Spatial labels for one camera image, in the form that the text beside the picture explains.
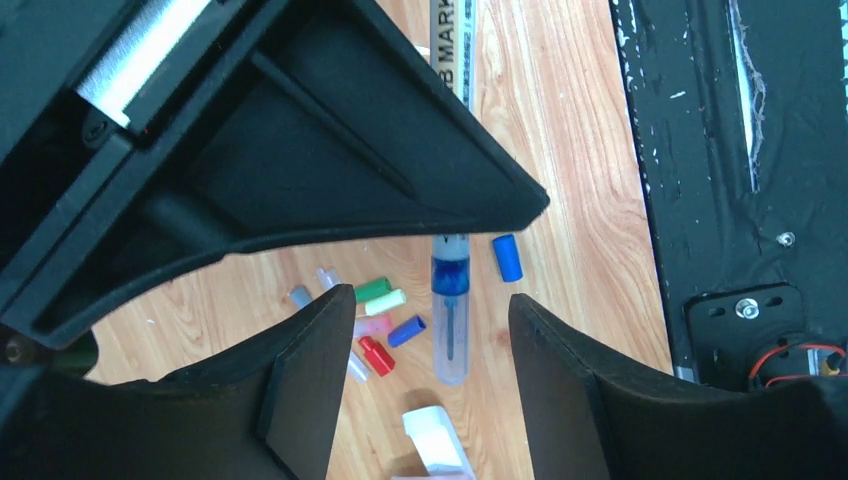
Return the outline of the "clear translucent pen cap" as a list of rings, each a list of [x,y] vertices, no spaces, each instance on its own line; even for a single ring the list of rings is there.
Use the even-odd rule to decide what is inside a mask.
[[[365,363],[359,358],[359,356],[351,350],[349,352],[348,362],[347,362],[347,372],[355,379],[358,383],[366,382],[370,377],[370,371]]]

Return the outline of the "pale green pen cap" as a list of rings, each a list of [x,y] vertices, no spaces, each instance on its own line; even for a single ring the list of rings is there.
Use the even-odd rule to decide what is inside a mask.
[[[384,295],[368,300],[363,304],[366,316],[376,316],[388,312],[407,302],[407,297],[402,289],[392,290]]]

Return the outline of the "purple pen cap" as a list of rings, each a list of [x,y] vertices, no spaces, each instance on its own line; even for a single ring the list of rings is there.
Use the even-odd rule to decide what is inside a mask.
[[[387,336],[390,347],[397,348],[427,329],[426,321],[420,315],[413,315],[398,324]]]

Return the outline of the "blue pen cap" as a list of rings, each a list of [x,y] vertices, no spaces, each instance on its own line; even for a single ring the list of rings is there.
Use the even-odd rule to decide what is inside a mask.
[[[492,247],[501,279],[506,283],[521,280],[523,269],[516,237],[513,234],[495,237],[492,240]]]

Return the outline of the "grey pen cap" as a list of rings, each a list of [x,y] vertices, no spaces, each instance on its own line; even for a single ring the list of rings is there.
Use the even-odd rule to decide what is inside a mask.
[[[313,301],[311,293],[304,285],[298,285],[293,288],[288,293],[288,297],[297,310],[306,307]]]

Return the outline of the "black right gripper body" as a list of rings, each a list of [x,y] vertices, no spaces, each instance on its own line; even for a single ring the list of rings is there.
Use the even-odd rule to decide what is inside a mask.
[[[230,254],[521,230],[548,196],[373,1],[5,1],[1,331]]]

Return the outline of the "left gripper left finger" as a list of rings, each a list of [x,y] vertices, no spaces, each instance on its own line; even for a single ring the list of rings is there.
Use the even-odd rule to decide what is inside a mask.
[[[322,479],[356,302],[340,284],[162,379],[103,385],[1,370],[5,479]]]

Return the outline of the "pink translucent pen cap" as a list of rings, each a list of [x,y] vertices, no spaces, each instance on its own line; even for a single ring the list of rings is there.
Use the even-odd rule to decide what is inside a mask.
[[[387,335],[392,329],[393,322],[388,314],[357,318],[354,322],[353,338]]]

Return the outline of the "red pen cap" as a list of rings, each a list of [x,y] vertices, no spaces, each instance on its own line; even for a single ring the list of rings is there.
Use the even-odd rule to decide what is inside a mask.
[[[358,344],[362,348],[367,362],[380,377],[384,377],[394,370],[396,362],[381,343],[371,336],[363,336],[358,339]]]

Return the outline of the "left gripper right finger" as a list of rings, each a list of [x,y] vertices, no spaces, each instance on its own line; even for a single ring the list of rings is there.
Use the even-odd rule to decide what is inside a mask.
[[[539,479],[843,479],[847,382],[752,393],[676,378],[512,296],[511,349]]]

